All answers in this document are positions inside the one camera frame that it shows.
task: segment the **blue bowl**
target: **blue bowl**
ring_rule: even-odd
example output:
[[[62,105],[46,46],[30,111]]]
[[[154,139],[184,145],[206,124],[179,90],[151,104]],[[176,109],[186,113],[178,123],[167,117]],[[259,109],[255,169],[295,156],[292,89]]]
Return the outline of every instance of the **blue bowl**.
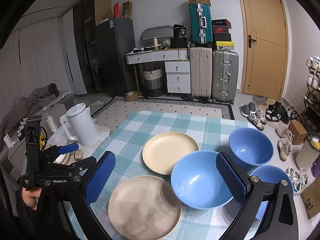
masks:
[[[196,209],[212,209],[232,199],[216,168],[217,154],[214,151],[197,151],[176,163],[171,174],[171,185],[185,205]]]
[[[285,179],[288,182],[288,186],[291,190],[292,196],[293,196],[293,185],[290,182],[290,178],[288,175],[281,170],[278,167],[270,166],[270,165],[264,165],[256,168],[253,172],[251,172],[251,175],[256,175],[264,182],[272,182],[272,183],[279,183],[282,179]],[[263,214],[266,210],[268,201],[261,202],[260,208],[258,210],[258,213],[256,215],[256,218],[261,220],[263,217]]]
[[[268,163],[273,156],[273,146],[267,136],[254,128],[239,128],[229,136],[230,158],[250,173]]]

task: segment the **human hand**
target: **human hand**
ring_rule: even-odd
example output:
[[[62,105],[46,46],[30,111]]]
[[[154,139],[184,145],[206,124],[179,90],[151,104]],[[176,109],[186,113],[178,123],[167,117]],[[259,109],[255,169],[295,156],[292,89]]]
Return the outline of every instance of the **human hand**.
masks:
[[[26,191],[26,188],[22,188],[22,199],[24,203],[32,208],[33,210],[37,209],[37,202],[35,200],[35,197],[39,198],[41,193],[41,188],[40,187],[33,187],[31,190]]]

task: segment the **teal suitcase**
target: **teal suitcase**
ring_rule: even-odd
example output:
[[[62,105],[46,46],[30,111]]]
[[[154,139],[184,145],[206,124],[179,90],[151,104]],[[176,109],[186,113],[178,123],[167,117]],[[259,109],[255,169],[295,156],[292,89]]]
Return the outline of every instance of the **teal suitcase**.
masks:
[[[212,47],[212,24],[209,4],[189,4],[192,41]]]

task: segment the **bolt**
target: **bolt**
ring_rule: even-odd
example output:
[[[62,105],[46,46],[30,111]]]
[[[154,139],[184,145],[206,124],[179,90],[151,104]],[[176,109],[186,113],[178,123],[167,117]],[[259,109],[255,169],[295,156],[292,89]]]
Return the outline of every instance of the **bolt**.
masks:
[[[51,184],[51,180],[47,179],[45,182],[44,182],[44,185],[45,186],[49,186]]]
[[[258,182],[258,181],[259,181],[258,176],[255,176],[255,175],[251,176],[250,179],[251,179],[253,182]]]
[[[285,179],[282,179],[282,180],[281,180],[281,184],[282,184],[283,186],[287,186],[287,185],[288,185],[288,182],[287,182]]]
[[[81,176],[80,175],[77,175],[77,176],[74,176],[73,177],[73,181],[74,182],[78,182],[78,181],[80,181],[81,180]]]

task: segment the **pitcher lid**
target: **pitcher lid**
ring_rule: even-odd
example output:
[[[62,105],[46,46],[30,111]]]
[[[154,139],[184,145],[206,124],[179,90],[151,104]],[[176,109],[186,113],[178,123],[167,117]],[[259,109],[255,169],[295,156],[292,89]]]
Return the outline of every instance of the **pitcher lid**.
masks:
[[[67,117],[74,117],[80,113],[82,113],[86,108],[85,103],[80,103],[77,104],[73,107],[71,107],[68,111],[67,111]]]

